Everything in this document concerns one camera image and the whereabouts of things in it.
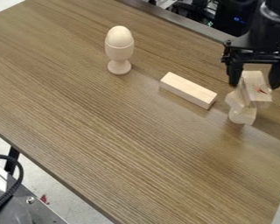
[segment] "table leg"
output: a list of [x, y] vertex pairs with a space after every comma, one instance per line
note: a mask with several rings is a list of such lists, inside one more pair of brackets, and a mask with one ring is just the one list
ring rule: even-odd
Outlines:
[[[11, 158], [15, 158], [16, 160], [18, 160], [18, 157], [19, 157], [19, 151], [14, 149], [12, 146], [9, 150], [9, 154], [8, 154], [9, 157]], [[5, 165], [5, 171], [8, 172], [11, 176], [13, 175], [14, 171], [15, 171], [15, 168], [16, 166], [11, 163], [11, 162], [6, 162], [6, 165]]]

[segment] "red mark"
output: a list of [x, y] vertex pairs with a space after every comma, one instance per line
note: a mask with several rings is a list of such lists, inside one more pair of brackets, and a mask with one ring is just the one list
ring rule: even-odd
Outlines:
[[262, 94], [268, 94], [268, 93], [266, 93], [266, 92], [264, 92], [260, 87], [256, 87], [255, 86], [255, 90], [258, 92], [258, 93], [262, 93]]
[[40, 200], [41, 200], [42, 202], [44, 202], [46, 205], [50, 205], [50, 202], [47, 202], [47, 197], [46, 197], [45, 194], [41, 196]]

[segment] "metal frame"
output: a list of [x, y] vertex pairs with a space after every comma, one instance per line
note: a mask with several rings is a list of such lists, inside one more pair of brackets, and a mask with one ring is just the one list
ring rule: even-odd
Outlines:
[[170, 12], [168, 10], [164, 10], [156, 5], [151, 3], [146, 3], [140, 0], [116, 0], [117, 2], [127, 4], [133, 8], [136, 8], [140, 11], [144, 11], [148, 14], [156, 16], [158, 18], [162, 18], [168, 22], [171, 22], [175, 25], [186, 28], [187, 30], [196, 32], [206, 38], [212, 39], [216, 42], [223, 43], [228, 39], [234, 39], [235, 37], [229, 35], [223, 31], [218, 31], [212, 27], [206, 26], [204, 24], [200, 24], [194, 20], [191, 20], [187, 17], [182, 17], [178, 14]]

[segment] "rectangular wooden block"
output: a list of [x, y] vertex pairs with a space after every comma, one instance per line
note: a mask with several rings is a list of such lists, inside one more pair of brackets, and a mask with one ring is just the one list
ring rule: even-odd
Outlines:
[[209, 109], [217, 98], [215, 92], [186, 80], [175, 73], [168, 73], [164, 76], [160, 81], [160, 86], [203, 109]]
[[242, 88], [245, 102], [253, 103], [260, 108], [267, 108], [272, 103], [272, 94], [261, 71], [244, 71], [241, 74], [244, 80]]

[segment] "stacked wooden blocks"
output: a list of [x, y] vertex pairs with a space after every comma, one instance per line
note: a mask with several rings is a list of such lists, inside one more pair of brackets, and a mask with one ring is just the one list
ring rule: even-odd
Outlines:
[[225, 102], [231, 108], [229, 119], [233, 123], [252, 125], [257, 108], [267, 108], [272, 103], [271, 89], [261, 71], [244, 71], [238, 87], [227, 95]]

